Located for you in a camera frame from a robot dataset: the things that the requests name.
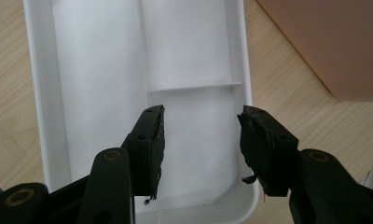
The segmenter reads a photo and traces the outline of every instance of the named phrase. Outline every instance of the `light wood tabletop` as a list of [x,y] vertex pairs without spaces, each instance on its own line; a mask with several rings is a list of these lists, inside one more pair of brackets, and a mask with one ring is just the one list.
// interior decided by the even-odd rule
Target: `light wood tabletop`
[[[335,98],[256,0],[245,1],[254,106],[336,156],[356,180],[373,167],[373,103]],[[0,187],[43,182],[21,0],[0,0]],[[263,197],[246,223],[293,223],[288,198]]]

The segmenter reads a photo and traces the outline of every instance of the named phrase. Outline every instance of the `white tray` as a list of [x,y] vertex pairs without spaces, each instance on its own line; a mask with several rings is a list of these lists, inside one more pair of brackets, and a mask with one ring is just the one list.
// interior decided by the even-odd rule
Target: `white tray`
[[257,184],[236,115],[252,103],[242,1],[24,0],[45,180],[87,175],[164,105],[158,199],[137,223],[240,223]]

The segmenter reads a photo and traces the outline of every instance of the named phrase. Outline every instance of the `wood surface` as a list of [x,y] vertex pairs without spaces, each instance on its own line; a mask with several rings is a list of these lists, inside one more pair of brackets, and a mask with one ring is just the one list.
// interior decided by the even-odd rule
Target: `wood surface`
[[[356,179],[373,167],[373,103],[335,98],[256,0],[245,1],[254,105],[300,149],[335,155]],[[0,187],[43,182],[35,98],[21,0],[0,0]],[[293,223],[287,198],[263,197],[246,223]]]

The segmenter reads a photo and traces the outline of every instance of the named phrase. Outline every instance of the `white plastic container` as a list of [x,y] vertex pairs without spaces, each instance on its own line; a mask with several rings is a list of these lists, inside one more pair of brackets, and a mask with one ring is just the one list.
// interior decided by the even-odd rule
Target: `white plastic container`
[[158,199],[137,223],[240,223],[257,184],[236,115],[252,103],[242,1],[24,0],[46,184],[87,175],[164,105]]

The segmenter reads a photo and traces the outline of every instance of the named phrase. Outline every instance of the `robotic claw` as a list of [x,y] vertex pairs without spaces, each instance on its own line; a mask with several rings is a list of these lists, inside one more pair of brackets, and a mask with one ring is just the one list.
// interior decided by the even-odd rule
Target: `robotic claw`
[[[162,105],[143,112],[121,147],[100,152],[91,173],[48,194],[42,184],[0,190],[0,223],[134,223],[134,196],[155,200],[163,160]],[[268,196],[285,197],[295,223],[373,223],[373,190],[358,185],[338,160],[298,140],[268,112],[238,116],[245,162]]]

